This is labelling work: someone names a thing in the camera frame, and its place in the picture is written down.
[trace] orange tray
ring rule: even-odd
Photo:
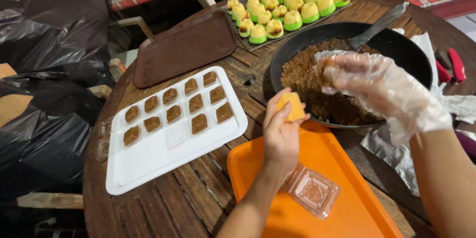
[[[299,143],[299,161],[337,183],[341,192],[325,220],[307,212],[287,192],[278,192],[262,237],[403,237],[327,127],[303,123]],[[227,166],[237,202],[251,186],[262,162],[263,138],[229,153]]]

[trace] plastic bag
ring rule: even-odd
[[[17,73],[62,66],[85,88],[114,85],[108,0],[0,0],[0,63]]]
[[[0,127],[0,199],[80,183],[83,153],[103,101],[67,72],[0,80],[0,97],[32,95],[26,110]]]
[[[413,76],[379,54],[322,51],[315,69],[329,88],[349,92],[367,110],[384,117],[395,145],[407,144],[415,133],[452,129],[451,115]]]

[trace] forearm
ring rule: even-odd
[[[410,140],[420,196],[441,237],[476,237],[476,168],[453,130],[431,131]]]
[[[248,192],[230,213],[217,238],[258,238],[265,227],[271,202],[287,174],[281,168],[263,166]]]

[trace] metal spatula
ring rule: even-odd
[[[349,39],[348,43],[354,49],[355,52],[359,52],[360,48],[372,39],[376,34],[380,33],[383,29],[387,28],[400,17],[405,9],[407,9],[408,2],[396,5],[391,10],[385,12],[383,16],[370,26],[365,32],[357,35],[356,37]]]

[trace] white tray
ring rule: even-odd
[[[217,81],[207,87],[203,86],[203,75],[214,71]],[[184,84],[189,79],[197,81],[199,89],[185,96]],[[210,91],[222,86],[225,99],[210,103]],[[170,88],[177,89],[178,97],[175,101],[163,105],[162,95]],[[188,101],[195,95],[202,94],[204,107],[189,113]],[[144,103],[149,98],[138,101],[129,107],[122,109],[112,120],[108,169],[106,174],[106,190],[113,195],[125,193],[139,185],[146,183],[170,170],[198,158],[223,144],[241,136],[248,125],[245,112],[233,90],[228,77],[221,67],[210,67],[194,76],[176,83],[156,94],[158,107],[146,113]],[[215,111],[225,102],[229,102],[233,110],[233,117],[221,124],[217,124]],[[137,119],[127,123],[125,113],[130,107],[139,107]],[[167,123],[166,111],[180,105],[181,118]],[[191,120],[195,116],[204,113],[207,116],[208,128],[198,134],[192,135]],[[160,128],[147,133],[143,121],[150,117],[160,118]],[[139,125],[140,137],[129,146],[124,146],[123,135],[129,128]]]

